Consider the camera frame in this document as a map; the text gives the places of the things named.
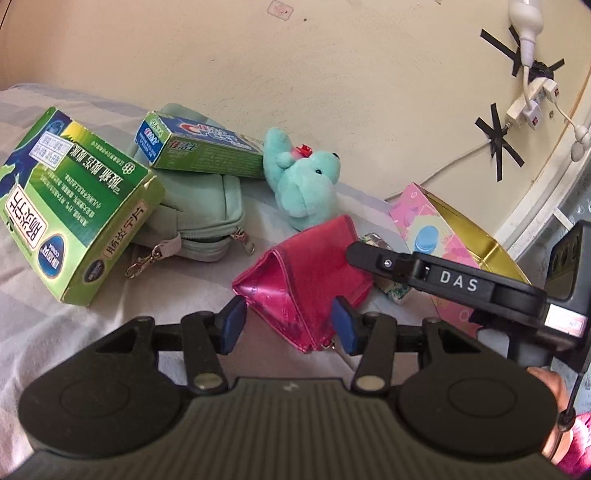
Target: zipper pull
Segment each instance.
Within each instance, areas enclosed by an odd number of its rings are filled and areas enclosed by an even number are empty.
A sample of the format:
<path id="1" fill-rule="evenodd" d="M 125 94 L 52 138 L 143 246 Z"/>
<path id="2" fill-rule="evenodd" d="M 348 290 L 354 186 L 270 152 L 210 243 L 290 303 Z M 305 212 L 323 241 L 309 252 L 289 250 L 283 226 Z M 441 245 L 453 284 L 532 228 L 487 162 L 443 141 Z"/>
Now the zipper pull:
<path id="1" fill-rule="evenodd" d="M 181 250 L 182 246 L 180 233 L 171 240 L 163 240 L 152 249 L 152 252 L 147 257 L 138 258 L 137 261 L 127 269 L 125 276 L 130 279 L 137 277 L 154 262 L 176 255 Z"/>
<path id="2" fill-rule="evenodd" d="M 249 257 L 255 252 L 255 245 L 252 243 L 251 238 L 248 236 L 248 233 L 246 233 L 240 227 L 237 227 L 236 230 L 234 230 L 234 233 L 232 233 L 230 236 L 232 239 L 238 240 L 242 244 L 246 254 Z"/>

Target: white plug adapter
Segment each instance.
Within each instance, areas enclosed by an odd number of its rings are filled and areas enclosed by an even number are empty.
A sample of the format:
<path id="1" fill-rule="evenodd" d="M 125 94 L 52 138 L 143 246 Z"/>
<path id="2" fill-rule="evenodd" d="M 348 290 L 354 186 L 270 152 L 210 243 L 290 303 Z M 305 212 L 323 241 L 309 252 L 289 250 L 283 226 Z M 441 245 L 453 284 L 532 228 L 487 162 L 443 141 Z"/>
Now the white plug adapter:
<path id="1" fill-rule="evenodd" d="M 556 103 L 558 101 L 560 90 L 558 89 L 558 83 L 556 83 L 554 80 L 548 79 L 544 82 L 544 92 L 550 102 Z"/>
<path id="2" fill-rule="evenodd" d="M 574 139 L 585 147 L 585 150 L 591 145 L 591 132 L 583 125 L 576 125 L 574 128 Z"/>
<path id="3" fill-rule="evenodd" d="M 532 100 L 530 104 L 531 108 L 528 105 L 525 106 L 523 116 L 530 128 L 535 130 L 542 123 L 542 109 L 540 108 L 540 104 L 535 100 Z"/>
<path id="4" fill-rule="evenodd" d="M 544 82 L 545 78 L 536 78 L 528 86 L 528 97 L 532 99 L 532 103 L 536 101 L 539 103 L 543 100 L 544 94 Z M 521 95 L 513 105 L 509 107 L 506 114 L 506 121 L 510 124 L 520 127 L 525 122 L 524 110 L 527 109 L 524 95 Z"/>

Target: green medicine box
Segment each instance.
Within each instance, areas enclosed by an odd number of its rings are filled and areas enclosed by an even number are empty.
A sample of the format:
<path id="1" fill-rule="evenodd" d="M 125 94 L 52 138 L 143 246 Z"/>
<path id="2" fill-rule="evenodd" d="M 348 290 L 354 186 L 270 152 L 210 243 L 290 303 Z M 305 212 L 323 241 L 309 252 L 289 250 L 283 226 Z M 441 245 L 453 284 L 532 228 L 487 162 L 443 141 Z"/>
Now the green medicine box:
<path id="1" fill-rule="evenodd" d="M 153 172 L 56 108 L 0 167 L 0 218 L 60 301 L 88 305 L 164 197 Z"/>

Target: pink sleeve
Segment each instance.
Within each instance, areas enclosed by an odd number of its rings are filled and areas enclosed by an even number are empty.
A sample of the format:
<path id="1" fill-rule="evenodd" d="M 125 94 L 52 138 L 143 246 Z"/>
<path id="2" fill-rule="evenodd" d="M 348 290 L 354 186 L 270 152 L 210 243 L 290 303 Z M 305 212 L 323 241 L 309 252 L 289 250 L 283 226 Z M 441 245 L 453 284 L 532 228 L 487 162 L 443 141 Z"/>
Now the pink sleeve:
<path id="1" fill-rule="evenodd" d="M 558 467 L 573 478 L 580 477 L 591 468 L 591 413 L 577 417 L 573 427 L 573 443 Z"/>

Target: beige wall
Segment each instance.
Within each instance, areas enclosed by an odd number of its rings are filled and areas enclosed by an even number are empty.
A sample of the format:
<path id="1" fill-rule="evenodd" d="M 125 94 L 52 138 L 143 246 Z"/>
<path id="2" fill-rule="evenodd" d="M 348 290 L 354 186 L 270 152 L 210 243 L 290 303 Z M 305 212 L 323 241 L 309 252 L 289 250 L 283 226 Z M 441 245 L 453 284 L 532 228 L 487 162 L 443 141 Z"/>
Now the beige wall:
<path id="1" fill-rule="evenodd" d="M 267 14 L 269 2 L 14 0 L 0 32 L 0 87 L 50 83 L 146 108 L 179 102 L 259 138 L 283 127 L 339 153 L 342 180 L 380 197 L 480 144 L 476 118 L 490 123 L 489 105 L 503 115 L 519 93 L 509 59 L 479 38 L 484 28 L 513 46 L 506 0 L 287 0 L 288 21 Z M 556 80 L 568 111 L 591 64 L 591 11 L 545 0 L 544 15 L 537 57 L 566 59 Z M 506 155 L 501 183 L 484 149 L 428 188 L 494 233 L 563 131 L 549 110 L 539 131 L 509 133 L 526 163 Z"/>

